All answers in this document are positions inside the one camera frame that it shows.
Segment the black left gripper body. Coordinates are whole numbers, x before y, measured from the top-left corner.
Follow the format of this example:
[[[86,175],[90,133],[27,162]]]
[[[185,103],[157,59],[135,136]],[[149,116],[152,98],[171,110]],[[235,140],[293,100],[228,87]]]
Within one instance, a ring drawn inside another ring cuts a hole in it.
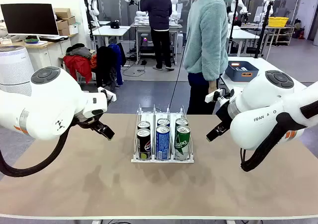
[[[83,128],[84,129],[92,129],[99,134],[105,134],[106,127],[105,125],[99,121],[102,114],[93,116],[85,121],[83,121]]]

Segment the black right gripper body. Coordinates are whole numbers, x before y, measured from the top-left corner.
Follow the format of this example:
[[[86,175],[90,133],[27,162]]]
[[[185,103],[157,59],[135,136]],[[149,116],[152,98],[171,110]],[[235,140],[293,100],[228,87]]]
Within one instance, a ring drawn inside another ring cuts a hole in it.
[[[228,111],[229,104],[229,102],[226,102],[220,106],[219,110],[216,112],[216,115],[221,120],[221,123],[217,126],[217,130],[228,130],[230,128],[233,119]]]

